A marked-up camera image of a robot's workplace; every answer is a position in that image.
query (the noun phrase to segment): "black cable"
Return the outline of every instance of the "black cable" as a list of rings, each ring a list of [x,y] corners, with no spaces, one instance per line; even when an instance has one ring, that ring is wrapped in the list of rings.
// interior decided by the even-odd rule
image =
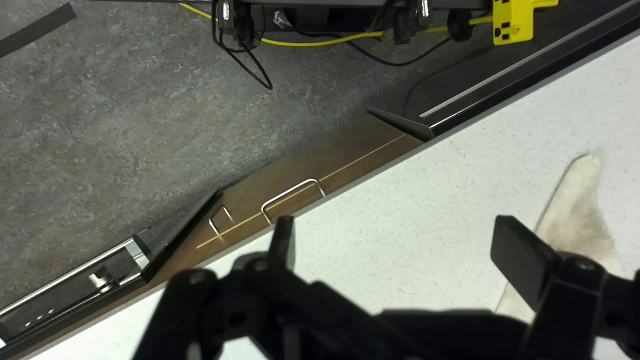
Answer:
[[[409,65],[420,63],[421,59],[429,57],[432,52],[435,52],[437,48],[446,46],[448,43],[449,43],[449,39],[444,39],[444,40],[439,40],[437,45],[433,45],[432,48],[428,48],[426,52],[418,54],[415,59],[404,61],[404,63],[389,63],[389,61],[378,59],[378,57],[369,54],[367,50],[360,48],[360,46],[354,45],[354,43],[345,43],[345,45],[348,45],[352,50],[364,54],[365,59],[369,59],[369,61],[374,61],[374,63],[378,63],[378,65],[402,69],[402,66],[409,66]]]
[[[265,91],[273,91],[273,84],[272,84],[272,78],[268,76],[268,72],[264,71],[261,63],[256,59],[253,54],[253,48],[247,48],[245,45],[240,45],[242,48],[227,48],[223,45],[223,30],[215,29],[215,16],[213,16],[213,11],[212,11],[212,39],[213,39],[213,45],[223,50],[245,75],[250,75],[256,82],[259,82]],[[259,71],[259,76],[250,71],[235,54],[247,54],[250,61],[256,65],[256,69]]]
[[[402,103],[399,114],[402,114],[402,117],[409,117],[409,114],[406,114],[406,113],[407,113],[407,105],[409,105],[413,93],[415,93],[426,80],[429,80],[429,78],[433,78],[433,76],[437,76],[437,75],[442,75],[442,72],[446,72],[446,71],[449,71],[449,69],[454,69],[454,66],[460,66],[461,63],[467,63],[469,59],[479,57],[479,54],[484,54],[484,52],[488,52],[488,50],[490,50],[490,48],[476,48],[474,52],[466,54],[463,59],[457,59],[455,63],[449,63],[449,65],[437,69],[435,72],[429,72],[429,75],[426,75],[423,78],[420,78],[420,80],[418,80],[415,84],[411,84],[409,91],[404,95],[404,103]]]
[[[376,33],[379,27],[382,16],[391,8],[396,0],[383,0],[382,8],[376,13],[376,19],[369,24],[369,33]]]
[[[340,35],[313,35],[313,33],[303,33],[300,30],[294,22],[291,24],[291,30],[297,33],[300,37],[305,37],[305,39],[342,39]],[[360,48],[355,43],[345,43],[352,50],[364,54],[365,59],[378,63],[378,65],[383,65],[383,66],[393,66],[393,69],[402,69],[402,66],[409,66],[409,65],[415,65],[420,63],[421,59],[426,59],[428,54],[435,52],[437,48],[446,46],[449,43],[449,39],[444,39],[442,43],[433,45],[432,48],[428,48],[426,52],[421,52],[420,57],[415,59],[409,59],[409,61],[404,61],[404,63],[389,63],[389,61],[383,61],[383,59],[378,59],[374,54],[369,54],[367,50]]]

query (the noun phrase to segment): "screw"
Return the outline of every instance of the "screw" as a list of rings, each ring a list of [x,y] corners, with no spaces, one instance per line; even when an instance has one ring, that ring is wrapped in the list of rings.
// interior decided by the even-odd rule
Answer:
[[[202,348],[197,342],[188,344],[186,360],[202,360]]]
[[[231,6],[227,3],[222,3],[222,19],[223,22],[231,19]]]
[[[265,269],[268,269],[265,261],[253,262],[253,271],[256,271],[256,272],[264,272]]]
[[[204,279],[206,279],[204,272],[194,272],[194,275],[188,279],[188,283],[189,283],[189,284],[200,284],[200,283],[204,283]]]
[[[593,262],[588,262],[588,261],[576,261],[574,264],[583,272],[590,272],[595,269]]]
[[[273,13],[273,24],[278,29],[291,29],[291,22],[286,19],[286,14],[282,11]]]

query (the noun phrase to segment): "wire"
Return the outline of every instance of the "wire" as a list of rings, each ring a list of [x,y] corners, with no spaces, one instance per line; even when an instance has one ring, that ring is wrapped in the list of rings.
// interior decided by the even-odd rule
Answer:
[[[340,37],[340,39],[317,40],[317,43],[288,43],[288,40],[261,39],[261,45],[279,46],[279,48],[325,48],[325,46],[348,45],[364,39],[382,39],[382,37],[383,33],[360,33],[352,37]]]
[[[184,8],[195,16],[212,20],[212,14],[202,13],[200,8],[189,6],[186,3],[179,3],[179,8]],[[469,24],[472,27],[492,24],[492,16],[472,19]],[[448,35],[448,29],[446,27],[426,29],[426,30],[421,30],[421,35]],[[276,39],[259,39],[259,43],[268,45],[268,46],[278,46],[278,48],[325,48],[325,46],[352,45],[355,40],[382,39],[382,37],[383,37],[383,33],[360,33],[360,35],[352,35],[352,37],[337,37],[337,39],[315,40],[315,43],[276,40]]]
[[[189,4],[186,4],[186,3],[179,3],[179,8],[184,8],[184,11],[188,11],[188,13],[195,14],[195,16],[207,19],[207,20],[213,19],[212,14],[207,14],[207,13],[204,13],[204,11],[195,8],[195,6],[189,6]],[[247,48],[245,45],[240,45],[242,50],[237,50],[237,48],[227,48],[227,46],[223,45],[223,35],[219,35],[219,39],[215,37],[215,27],[213,27],[213,24],[212,24],[212,37],[213,37],[215,46],[219,46],[245,75],[250,75],[250,76],[251,76],[256,82],[259,82],[264,88],[268,88],[268,91],[273,88],[270,76],[265,75],[261,63],[256,59],[256,54],[251,52],[251,48]],[[261,78],[259,78],[256,72],[251,72],[251,71],[235,57],[235,54],[240,54],[240,52],[245,52],[245,54],[250,57],[250,61],[251,61],[251,63],[256,65],[256,69],[259,71]]]
[[[195,6],[189,6],[186,3],[179,3],[179,8],[184,8],[184,11],[188,11],[188,13],[195,14],[195,16],[207,19],[207,20],[213,19],[212,14],[207,14],[207,13],[204,13],[204,11],[195,8]]]
[[[433,45],[432,48],[428,48],[426,52],[418,54],[415,59],[404,61],[404,63],[389,63],[389,61],[378,59],[378,57],[369,54],[367,50],[360,48],[354,43],[348,43],[348,46],[352,46],[355,52],[364,54],[365,59],[369,59],[374,63],[379,63],[383,66],[402,69],[402,66],[409,66],[409,65],[420,63],[421,59],[429,57],[432,52],[435,52],[437,48],[446,46],[448,43],[449,43],[449,39],[444,39],[437,45]]]
[[[369,27],[369,30],[378,30],[382,16],[393,6],[393,0],[383,0],[382,8],[376,13],[376,19]]]
[[[404,95],[404,103],[402,103],[399,114],[402,114],[402,117],[409,117],[409,114],[407,114],[407,105],[409,105],[413,93],[415,93],[426,80],[429,80],[429,78],[433,78],[433,76],[437,76],[437,75],[442,75],[442,72],[446,72],[446,71],[461,65],[461,63],[466,63],[467,59],[479,57],[479,54],[484,54],[484,52],[488,52],[488,50],[490,50],[490,48],[476,48],[474,52],[467,52],[463,59],[457,59],[455,63],[448,63],[446,66],[442,66],[442,69],[435,71],[435,72],[428,72],[423,78],[420,78],[415,84],[411,84],[409,91]]]

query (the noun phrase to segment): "white table surface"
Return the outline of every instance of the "white table surface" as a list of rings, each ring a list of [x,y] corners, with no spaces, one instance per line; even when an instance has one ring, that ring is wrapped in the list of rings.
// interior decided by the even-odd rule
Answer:
[[[640,39],[564,75],[509,106],[295,218],[297,267],[369,312],[494,308],[504,279],[488,251],[496,215],[533,228],[566,167],[604,158],[599,208],[628,271],[640,269]],[[264,251],[270,232],[212,262]],[[130,359],[160,292],[45,352]],[[233,342],[226,359],[259,359]]]

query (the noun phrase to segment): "yellow cable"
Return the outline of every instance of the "yellow cable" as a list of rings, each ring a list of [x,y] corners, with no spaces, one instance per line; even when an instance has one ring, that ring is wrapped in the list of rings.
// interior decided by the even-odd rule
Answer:
[[[383,33],[360,33],[352,37],[317,40],[317,43],[288,43],[288,40],[283,43],[273,39],[261,39],[261,45],[279,46],[279,48],[325,48],[325,46],[345,45],[361,39],[382,39],[382,35]]]
[[[200,8],[195,8],[195,6],[189,6],[189,4],[186,4],[186,3],[179,3],[179,8],[184,8],[184,11],[188,11],[188,13],[195,14],[195,16],[202,16],[202,19],[207,19],[207,20],[212,20],[212,14],[207,14],[207,13],[202,13]]]
[[[184,8],[195,16],[212,20],[212,14],[202,13],[200,8],[189,6],[186,3],[179,3],[179,8]],[[472,19],[467,24],[472,24],[472,27],[492,24],[492,16]],[[446,35],[446,33],[448,33],[448,29],[439,27],[439,29],[428,29],[421,35]],[[345,43],[355,43],[355,40],[364,40],[364,39],[382,39],[382,37],[383,37],[383,33],[360,33],[360,35],[352,35],[352,37],[317,40],[317,43],[291,43],[291,40],[276,40],[276,39],[259,39],[259,43],[268,45],[268,46],[278,46],[278,48],[325,48],[325,46],[337,46],[337,45],[345,45]]]

